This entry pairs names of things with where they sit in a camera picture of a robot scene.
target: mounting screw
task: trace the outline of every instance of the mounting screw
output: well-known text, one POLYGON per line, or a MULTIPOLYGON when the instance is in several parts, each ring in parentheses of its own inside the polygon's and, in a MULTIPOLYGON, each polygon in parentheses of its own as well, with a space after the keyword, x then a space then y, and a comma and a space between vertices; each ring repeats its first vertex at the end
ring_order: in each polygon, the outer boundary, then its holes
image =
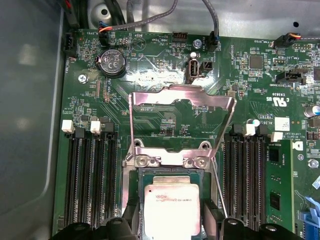
POLYGON ((231 225, 237 225, 238 222, 236 220, 234 220, 234 219, 229 219, 228 223, 231 224, 231 225))
POLYGON ((195 49, 199 49, 202 46, 202 41, 200 39, 196 39, 193 41, 192 45, 195 49))
POLYGON ((311 168, 311 169, 317 169, 319 167, 319 162, 315 159, 310 159, 308 161, 308 166, 311 168))
POLYGON ((147 156, 138 156, 136 159, 136 164, 140 168, 146 167, 148 163, 149 163, 149 158, 147 156))
POLYGON ((194 162, 195 165, 201 169, 204 169, 207 166, 207 161, 203 157, 196 157, 194 162))
POLYGON ((84 75, 84 74, 80 74, 78 76, 78 81, 81 84, 86 84, 88 82, 88 77, 86 75, 84 75))
POLYGON ((277 231, 276 227, 271 226, 271 225, 267 225, 267 226, 265 226, 265 228, 266 228, 267 230, 271 231, 271 232, 277 231))

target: integrated circuit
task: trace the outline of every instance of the integrated circuit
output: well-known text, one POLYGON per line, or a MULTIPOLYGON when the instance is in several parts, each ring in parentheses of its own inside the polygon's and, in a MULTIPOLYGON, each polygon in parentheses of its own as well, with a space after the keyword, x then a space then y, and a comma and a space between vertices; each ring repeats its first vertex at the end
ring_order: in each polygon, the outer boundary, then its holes
POLYGON ((269 149, 269 160, 275 163, 279 163, 279 149, 278 148, 270 148, 269 149))
POLYGON ((250 68, 251 69, 263 69, 264 68, 264 59, 262 56, 250 56, 250 68))
POLYGON ((313 69, 313 79, 315 81, 320 81, 320 67, 315 67, 313 69))
POLYGON ((270 206, 280 211, 280 196, 274 192, 270 193, 270 206))

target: black cable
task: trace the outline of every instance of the black cable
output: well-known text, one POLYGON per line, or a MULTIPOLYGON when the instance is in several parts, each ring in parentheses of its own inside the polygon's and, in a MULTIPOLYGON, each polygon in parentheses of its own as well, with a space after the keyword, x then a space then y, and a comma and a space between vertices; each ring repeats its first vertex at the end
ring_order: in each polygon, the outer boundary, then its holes
POLYGON ((122 25, 123 23, 125 23, 125 17, 117 0, 104 0, 104 3, 111 15, 113 26, 122 25))
POLYGON ((80 21, 80 28, 82 29, 89 28, 87 9, 88 9, 88 0, 80 0, 79 1, 79 21, 80 21))

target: cable connector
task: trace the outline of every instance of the cable connector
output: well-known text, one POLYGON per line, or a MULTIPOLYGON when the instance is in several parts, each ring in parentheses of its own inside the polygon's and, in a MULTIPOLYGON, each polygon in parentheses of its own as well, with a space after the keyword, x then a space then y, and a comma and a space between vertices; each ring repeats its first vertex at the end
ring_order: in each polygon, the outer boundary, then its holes
POLYGON ((210 32, 210 35, 207 37, 206 47, 208 52, 214 52, 219 45, 219 33, 215 31, 210 32))

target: red wire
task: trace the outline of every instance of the red wire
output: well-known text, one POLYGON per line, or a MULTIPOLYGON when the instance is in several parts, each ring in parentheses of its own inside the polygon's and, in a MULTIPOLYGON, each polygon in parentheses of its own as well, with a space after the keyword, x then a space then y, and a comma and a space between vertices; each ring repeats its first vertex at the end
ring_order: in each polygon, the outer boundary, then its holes
POLYGON ((71 8, 71 4, 70 4, 70 2, 69 2, 68 0, 65 0, 65 4, 66 4, 66 6, 67 6, 68 9, 71 8))

